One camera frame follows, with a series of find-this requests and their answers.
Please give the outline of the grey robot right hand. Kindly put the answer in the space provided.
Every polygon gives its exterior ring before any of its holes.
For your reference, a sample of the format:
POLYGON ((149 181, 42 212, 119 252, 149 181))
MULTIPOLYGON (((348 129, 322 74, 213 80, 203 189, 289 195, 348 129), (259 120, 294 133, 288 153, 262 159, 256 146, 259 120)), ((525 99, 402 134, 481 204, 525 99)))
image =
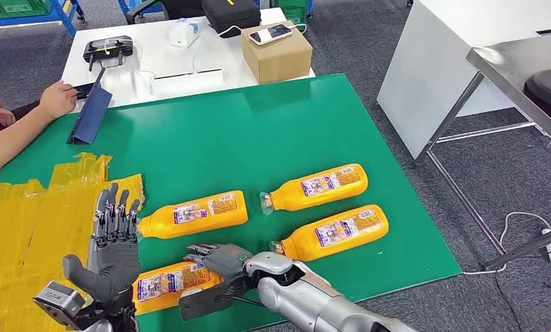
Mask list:
POLYGON ((245 264, 253 256, 251 252, 234 244, 192 244, 186 248, 185 261, 193 261, 224 277, 246 275, 245 264))

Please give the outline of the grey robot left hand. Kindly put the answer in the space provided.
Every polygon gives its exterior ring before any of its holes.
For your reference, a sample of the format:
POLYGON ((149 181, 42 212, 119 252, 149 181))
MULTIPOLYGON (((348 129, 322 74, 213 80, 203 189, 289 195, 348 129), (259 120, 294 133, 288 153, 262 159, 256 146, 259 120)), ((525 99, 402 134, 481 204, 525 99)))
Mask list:
POLYGON ((136 199, 127 204, 129 190, 116 198, 118 184, 104 189, 96 201, 87 266, 76 255, 62 258, 64 276, 95 301, 108 302, 128 291, 141 273, 138 260, 136 199))

